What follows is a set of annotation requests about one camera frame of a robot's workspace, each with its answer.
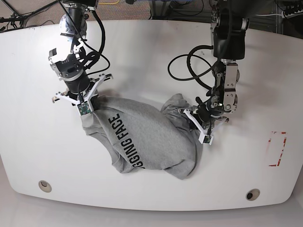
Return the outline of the grey printed T-shirt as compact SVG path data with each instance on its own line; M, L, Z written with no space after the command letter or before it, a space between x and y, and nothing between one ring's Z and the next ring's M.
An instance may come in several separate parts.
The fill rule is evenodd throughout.
M163 170L180 180L189 177L196 167L198 132L183 113L191 106L181 94L161 109L113 96L100 96L97 104L81 117L82 127L107 149L118 172Z

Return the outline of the red tape rectangle marking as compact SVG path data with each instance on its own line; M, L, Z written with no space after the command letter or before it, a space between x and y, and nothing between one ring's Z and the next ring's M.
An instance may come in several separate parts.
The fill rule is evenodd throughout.
M266 149L266 165L277 167L280 165L287 139L286 131L272 131Z

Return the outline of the black tripod legs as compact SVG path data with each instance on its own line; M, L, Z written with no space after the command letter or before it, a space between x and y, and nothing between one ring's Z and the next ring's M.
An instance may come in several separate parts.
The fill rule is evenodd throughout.
M34 11L20 14L7 0L2 0L2 3L12 12L11 16L9 18L0 17L0 23L4 24L5 26L0 27L0 32L8 32L8 31L14 31L14 30L20 30L26 28L27 22L32 17L35 17L41 13L46 12L51 7L56 5L58 1L50 2Z

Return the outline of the white power strip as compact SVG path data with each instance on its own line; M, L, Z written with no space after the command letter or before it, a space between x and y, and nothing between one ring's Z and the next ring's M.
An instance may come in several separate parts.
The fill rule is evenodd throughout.
M303 6L302 5L290 5L286 6L285 10L282 13L282 17L289 19L296 16L303 15Z

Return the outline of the grey metal frame leg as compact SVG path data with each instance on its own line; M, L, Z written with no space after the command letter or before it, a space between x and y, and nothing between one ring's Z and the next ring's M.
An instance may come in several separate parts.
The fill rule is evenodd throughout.
M171 0L151 0L149 1L151 17L155 20L165 20L169 16Z

